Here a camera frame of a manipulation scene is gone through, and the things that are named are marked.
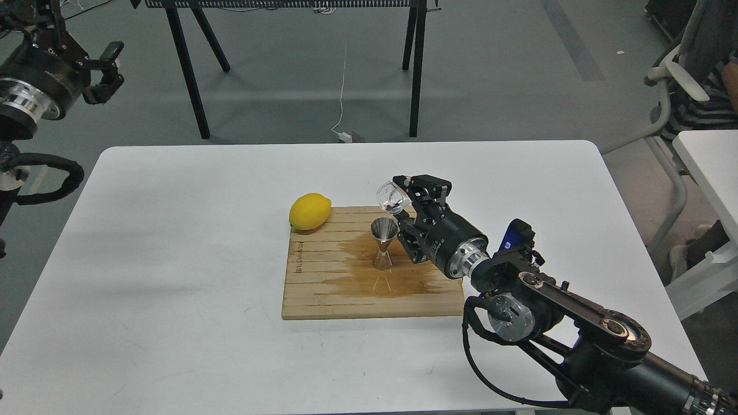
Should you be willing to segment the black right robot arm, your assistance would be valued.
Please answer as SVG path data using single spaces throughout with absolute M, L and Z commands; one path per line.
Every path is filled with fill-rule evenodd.
M 626 406 L 644 414 L 735 414 L 731 397 L 650 351 L 651 335 L 633 318 L 570 292 L 540 271 L 530 224 L 513 220 L 500 247 L 446 203 L 451 182 L 395 176 L 377 202 L 395 218 L 397 239 L 413 263 L 432 262 L 453 280 L 469 278 L 462 339 L 477 378 L 503 398 L 541 408 L 606 414 Z M 469 330 L 515 346 L 555 378 L 564 400 L 518 397 L 492 384 L 472 357 Z

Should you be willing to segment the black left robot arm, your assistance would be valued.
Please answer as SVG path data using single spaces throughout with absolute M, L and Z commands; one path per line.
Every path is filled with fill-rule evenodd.
M 17 140 L 32 139 L 41 120 L 62 120 L 78 98 L 90 105 L 107 103 L 124 82 L 118 57 L 124 45 L 113 41 L 98 59 L 66 29 L 58 1 L 3 1 L 2 30 L 19 32 L 21 44 L 1 69 L 2 218 L 13 205 L 55 202 L 75 191 L 84 169 L 72 160 L 47 153 L 23 153 Z M 66 172 L 55 191 L 21 194 L 32 166 Z

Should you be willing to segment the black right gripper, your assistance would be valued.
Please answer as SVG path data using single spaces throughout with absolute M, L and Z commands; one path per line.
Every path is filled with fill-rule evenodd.
M 409 197 L 416 213 L 416 218 L 404 210 L 393 215 L 399 242 L 411 262 L 430 261 L 446 277 L 460 279 L 471 276 L 475 266 L 490 258 L 488 238 L 446 204 L 453 188 L 450 181 L 397 175 L 392 182 Z

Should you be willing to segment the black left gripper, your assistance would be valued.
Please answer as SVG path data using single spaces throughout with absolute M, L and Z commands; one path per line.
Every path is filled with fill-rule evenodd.
M 2 64 L 2 105 L 35 122 L 65 118 L 81 93 L 87 104 L 105 104 L 125 81 L 119 74 L 121 40 L 110 42 L 98 59 L 85 56 L 70 65 L 59 57 L 72 58 L 72 39 L 58 1 L 2 1 L 1 24 L 2 32 L 23 36 Z M 102 73 L 94 86 L 90 71 Z

